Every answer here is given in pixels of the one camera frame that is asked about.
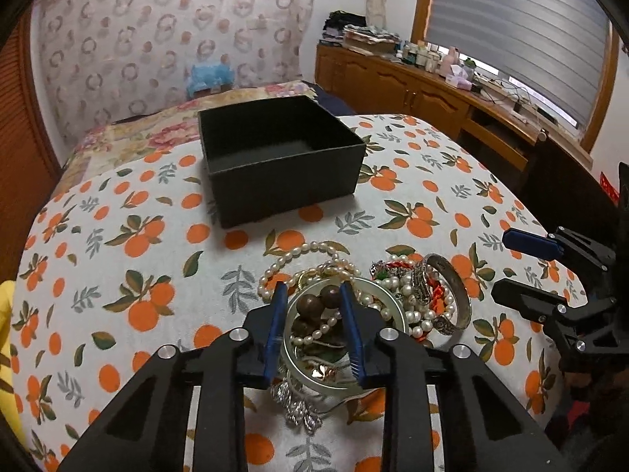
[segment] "cabinet door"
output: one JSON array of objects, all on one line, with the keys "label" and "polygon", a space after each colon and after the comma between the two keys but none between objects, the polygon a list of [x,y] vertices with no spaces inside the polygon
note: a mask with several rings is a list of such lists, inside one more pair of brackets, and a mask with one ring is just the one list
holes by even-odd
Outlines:
[{"label": "cabinet door", "polygon": [[334,55],[322,48],[317,49],[316,68],[314,81],[326,92],[332,93],[334,86],[334,74],[337,63]]},{"label": "cabinet door", "polygon": [[340,94],[347,105],[358,114],[373,113],[376,90],[373,66],[364,58],[348,58],[345,64],[343,90]]},{"label": "cabinet door", "polygon": [[397,68],[381,65],[375,66],[373,75],[375,87],[370,113],[408,113],[413,78],[400,73]]},{"label": "cabinet door", "polygon": [[416,92],[417,96],[411,97],[408,102],[410,115],[434,125],[452,140],[457,140],[467,115],[468,103],[444,90],[423,83],[418,83],[413,92]]}]

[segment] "wooden wardrobe door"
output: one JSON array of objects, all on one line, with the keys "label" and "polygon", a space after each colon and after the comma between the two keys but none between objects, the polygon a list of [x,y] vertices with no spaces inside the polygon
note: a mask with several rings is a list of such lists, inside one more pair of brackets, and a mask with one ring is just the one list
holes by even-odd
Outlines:
[{"label": "wooden wardrobe door", "polygon": [[33,87],[29,29],[28,10],[0,50],[0,282],[16,278],[28,231],[61,177]]}]

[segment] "black box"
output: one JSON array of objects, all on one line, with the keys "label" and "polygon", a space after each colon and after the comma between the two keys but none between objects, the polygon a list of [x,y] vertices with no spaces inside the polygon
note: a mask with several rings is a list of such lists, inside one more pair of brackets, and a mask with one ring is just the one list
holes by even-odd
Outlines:
[{"label": "black box", "polygon": [[199,112],[222,227],[349,195],[366,145],[307,96]]}]

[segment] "screw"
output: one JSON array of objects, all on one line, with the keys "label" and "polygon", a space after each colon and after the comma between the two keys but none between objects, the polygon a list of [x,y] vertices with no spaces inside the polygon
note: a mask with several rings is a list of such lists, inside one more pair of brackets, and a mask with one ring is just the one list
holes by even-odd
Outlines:
[{"label": "screw", "polygon": [[165,360],[172,359],[176,354],[177,348],[175,348],[175,346],[173,346],[172,344],[162,346],[157,351],[157,356]]},{"label": "screw", "polygon": [[466,359],[468,358],[468,356],[472,354],[472,352],[470,351],[470,348],[468,348],[466,345],[457,344],[456,346],[452,348],[452,354],[457,359]]},{"label": "screw", "polygon": [[383,328],[380,330],[380,337],[385,340],[395,340],[399,336],[399,332],[395,328]]},{"label": "screw", "polygon": [[232,340],[244,340],[249,337],[249,332],[244,328],[234,328],[230,332],[230,339]]}]

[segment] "wall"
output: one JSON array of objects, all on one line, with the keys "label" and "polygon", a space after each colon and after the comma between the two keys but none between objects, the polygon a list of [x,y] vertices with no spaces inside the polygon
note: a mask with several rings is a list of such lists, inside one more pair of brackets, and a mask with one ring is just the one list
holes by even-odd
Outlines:
[{"label": "wall", "polygon": [[629,163],[629,57],[622,51],[614,92],[609,101],[605,121],[590,155],[592,175],[598,181],[601,172],[618,189],[618,163]]},{"label": "wall", "polygon": [[[413,27],[415,4],[416,0],[387,0],[388,29],[398,33],[402,38],[408,39]],[[334,10],[345,10],[346,12],[364,15],[365,0],[314,0],[313,15],[310,25],[304,34],[300,51],[301,72],[304,80],[314,81],[315,79],[316,45],[328,14]],[[31,23],[31,44],[37,43],[39,35],[38,21],[39,10],[35,7]],[[33,51],[33,48],[31,48],[31,53],[34,59],[33,78],[35,79],[37,98],[40,101],[42,118],[48,130],[50,141],[53,144],[53,149],[59,162],[63,164],[67,160],[70,151],[61,139],[61,134],[57,129],[50,104],[45,95],[39,61],[35,61],[39,56],[36,51]]]}]

